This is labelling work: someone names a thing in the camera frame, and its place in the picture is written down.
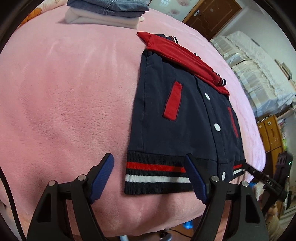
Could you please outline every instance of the door frame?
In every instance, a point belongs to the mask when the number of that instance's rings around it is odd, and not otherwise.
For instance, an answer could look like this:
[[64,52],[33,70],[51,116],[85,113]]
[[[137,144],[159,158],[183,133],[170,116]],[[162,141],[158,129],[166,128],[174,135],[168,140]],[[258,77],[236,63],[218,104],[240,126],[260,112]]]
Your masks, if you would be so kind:
[[[197,4],[187,14],[187,16],[184,18],[184,20],[182,21],[182,23],[187,23],[187,21],[192,17],[193,14],[195,14],[195,12],[197,11],[197,9],[204,3],[204,1],[205,0],[199,0],[197,2]],[[215,33],[214,36],[216,36],[217,33],[219,33],[221,31],[221,29],[223,29],[232,19],[234,19],[242,11],[243,8],[237,3],[237,1],[236,0],[232,0],[232,1],[234,1],[240,9]]]

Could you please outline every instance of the brown door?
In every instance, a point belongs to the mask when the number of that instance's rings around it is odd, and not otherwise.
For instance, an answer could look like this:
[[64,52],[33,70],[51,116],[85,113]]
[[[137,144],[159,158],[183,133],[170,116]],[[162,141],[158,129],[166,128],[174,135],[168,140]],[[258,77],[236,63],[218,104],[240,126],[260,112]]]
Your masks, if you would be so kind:
[[200,0],[184,22],[211,40],[240,10],[235,0]]

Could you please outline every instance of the black cable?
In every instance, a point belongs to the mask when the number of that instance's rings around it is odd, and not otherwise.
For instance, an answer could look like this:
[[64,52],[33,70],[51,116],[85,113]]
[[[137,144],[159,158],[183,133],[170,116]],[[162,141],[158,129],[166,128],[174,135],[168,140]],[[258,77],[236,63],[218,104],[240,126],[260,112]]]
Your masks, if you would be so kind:
[[17,230],[18,230],[18,232],[20,234],[20,237],[21,237],[22,241],[26,241],[26,236],[25,236],[24,231],[22,229],[22,226],[20,224],[20,220],[19,220],[19,217],[18,217],[18,214],[17,214],[17,209],[15,207],[15,202],[13,200],[13,196],[12,196],[10,187],[8,185],[7,179],[6,179],[5,175],[4,175],[1,167],[0,167],[0,179],[1,179],[1,181],[3,183],[3,186],[4,186],[4,188],[6,190],[6,193],[7,193],[8,200],[9,200],[10,207],[11,207],[11,211],[12,211],[12,215],[13,215],[13,218],[15,220],[15,224],[17,226]]
[[183,233],[181,233],[181,232],[179,232],[179,231],[177,231],[177,230],[174,230],[174,229],[165,229],[164,231],[175,231],[175,232],[177,232],[178,234],[181,234],[181,235],[183,235],[183,236],[185,236],[185,237],[187,237],[187,238],[192,238],[192,237],[187,236],[187,235],[185,235],[185,234],[183,234]]

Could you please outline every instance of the bed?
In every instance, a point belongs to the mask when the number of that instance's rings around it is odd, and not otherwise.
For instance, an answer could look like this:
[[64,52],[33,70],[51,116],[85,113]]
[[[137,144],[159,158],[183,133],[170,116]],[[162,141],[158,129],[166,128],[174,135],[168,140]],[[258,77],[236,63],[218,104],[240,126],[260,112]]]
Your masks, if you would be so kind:
[[211,40],[238,77],[256,117],[288,107],[296,90],[277,63],[241,31]]
[[[49,180],[74,180],[106,152],[115,165],[92,206],[106,237],[140,235],[202,215],[193,192],[127,196],[123,193],[133,100],[145,44],[137,31],[176,36],[227,80],[248,163],[262,170],[265,151],[255,116],[237,77],[196,30],[151,9],[138,30],[67,25],[67,6],[18,28],[0,54],[0,165],[10,183],[22,225],[28,229]],[[245,174],[233,182],[251,181]],[[0,200],[8,203],[0,186]],[[78,234],[73,211],[71,226]],[[227,215],[223,218],[226,224]],[[223,227],[217,240],[223,235]]]

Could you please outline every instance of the blue gripper pad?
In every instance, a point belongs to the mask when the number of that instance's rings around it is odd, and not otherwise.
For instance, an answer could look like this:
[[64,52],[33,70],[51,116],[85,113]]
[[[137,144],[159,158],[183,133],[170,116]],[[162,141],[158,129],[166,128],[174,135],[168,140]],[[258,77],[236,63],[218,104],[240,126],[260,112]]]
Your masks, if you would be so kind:
[[197,199],[201,200],[202,203],[207,204],[208,197],[206,194],[206,186],[188,155],[186,155],[184,159],[184,168]]
[[110,154],[103,164],[101,170],[97,174],[93,183],[91,184],[91,195],[89,197],[89,201],[93,204],[97,199],[99,199],[102,195],[102,192],[106,186],[106,183],[109,179],[109,176],[114,167],[114,157]]

